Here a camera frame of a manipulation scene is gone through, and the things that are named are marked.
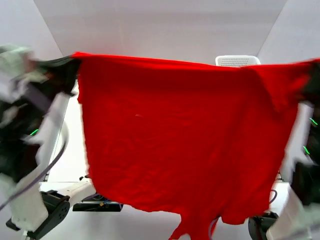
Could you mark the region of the red t shirt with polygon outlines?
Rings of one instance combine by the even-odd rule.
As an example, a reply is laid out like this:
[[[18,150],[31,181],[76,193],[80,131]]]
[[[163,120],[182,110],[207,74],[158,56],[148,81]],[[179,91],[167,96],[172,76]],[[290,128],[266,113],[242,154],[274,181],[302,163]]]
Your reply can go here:
[[[205,240],[269,208],[303,88],[318,59],[220,67],[77,52],[88,173],[104,197],[179,214]]]

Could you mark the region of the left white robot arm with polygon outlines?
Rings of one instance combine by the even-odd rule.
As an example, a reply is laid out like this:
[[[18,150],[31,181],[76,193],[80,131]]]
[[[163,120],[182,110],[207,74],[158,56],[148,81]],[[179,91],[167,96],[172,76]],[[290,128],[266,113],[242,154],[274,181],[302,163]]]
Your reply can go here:
[[[80,65],[80,60],[69,56],[42,61],[34,59],[26,47],[0,48],[0,80],[8,86],[0,99],[0,186],[7,197],[2,207],[9,207],[12,213],[6,226],[23,230],[28,240],[43,238],[71,207],[96,192],[87,176],[60,190],[40,190],[53,164],[44,169],[38,165],[42,143],[35,136],[45,118],[61,129],[56,163],[67,148],[69,130],[53,103],[59,94],[74,95]]]

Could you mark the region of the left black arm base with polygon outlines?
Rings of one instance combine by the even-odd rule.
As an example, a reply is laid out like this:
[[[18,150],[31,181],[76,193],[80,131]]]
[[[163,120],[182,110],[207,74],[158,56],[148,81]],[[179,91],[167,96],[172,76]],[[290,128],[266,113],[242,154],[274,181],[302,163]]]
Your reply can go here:
[[[112,201],[100,194],[86,197],[72,207],[73,212],[121,212],[123,204]]]

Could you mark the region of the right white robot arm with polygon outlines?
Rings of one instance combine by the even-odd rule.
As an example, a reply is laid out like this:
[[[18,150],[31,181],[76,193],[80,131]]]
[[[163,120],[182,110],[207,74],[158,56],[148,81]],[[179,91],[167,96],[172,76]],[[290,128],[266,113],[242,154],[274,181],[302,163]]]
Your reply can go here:
[[[253,240],[310,240],[320,231],[320,65],[311,69],[303,97],[313,108],[304,154],[310,163],[296,161],[286,205],[248,220]]]

